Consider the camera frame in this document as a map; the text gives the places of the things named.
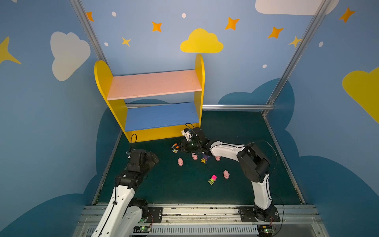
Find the purple yellow star toy figure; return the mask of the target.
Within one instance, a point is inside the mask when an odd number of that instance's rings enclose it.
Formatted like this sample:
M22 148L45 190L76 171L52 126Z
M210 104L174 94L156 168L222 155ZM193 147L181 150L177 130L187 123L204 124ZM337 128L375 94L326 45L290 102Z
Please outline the purple yellow star toy figure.
M209 160L209 158L210 158L210 156L207 156L207 155L205 155L205 154L202 154L202 158L201 158L201 163L203 163L203 164L207 164L207 162L208 162L208 160Z

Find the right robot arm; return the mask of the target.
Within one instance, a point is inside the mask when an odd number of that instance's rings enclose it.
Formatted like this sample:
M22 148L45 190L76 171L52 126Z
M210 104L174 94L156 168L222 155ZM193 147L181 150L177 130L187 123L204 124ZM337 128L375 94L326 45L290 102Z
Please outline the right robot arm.
M276 209L269 190L270 161L254 142L247 145L235 145L209 140L199 127L185 128L182 135L185 138L172 146L173 152L203 154L206 157L227 158L239 162L244 175L252 183L254 218L264 222L274 217Z

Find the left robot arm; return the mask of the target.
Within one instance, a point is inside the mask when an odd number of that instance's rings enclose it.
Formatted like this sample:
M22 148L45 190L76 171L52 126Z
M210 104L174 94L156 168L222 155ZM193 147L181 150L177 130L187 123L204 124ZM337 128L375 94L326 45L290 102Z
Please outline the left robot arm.
M148 203L135 198L147 173L159 162L153 152L133 150L126 168L115 178L110 202L93 237L129 237L134 227L149 215Z

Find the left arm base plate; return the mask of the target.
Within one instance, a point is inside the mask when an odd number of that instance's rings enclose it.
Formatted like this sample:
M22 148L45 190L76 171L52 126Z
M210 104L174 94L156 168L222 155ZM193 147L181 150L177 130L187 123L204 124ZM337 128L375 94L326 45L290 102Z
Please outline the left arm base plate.
M152 206L143 209L143 215L141 221L143 223L161 223L163 216L163 207Z

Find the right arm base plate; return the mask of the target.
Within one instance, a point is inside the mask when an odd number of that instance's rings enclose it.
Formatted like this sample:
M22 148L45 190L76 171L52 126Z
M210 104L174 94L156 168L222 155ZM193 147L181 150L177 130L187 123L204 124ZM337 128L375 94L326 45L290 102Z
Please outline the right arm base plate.
M242 222L280 222L280 215L276 207L270 206L263 210L256 206L240 206L238 213Z

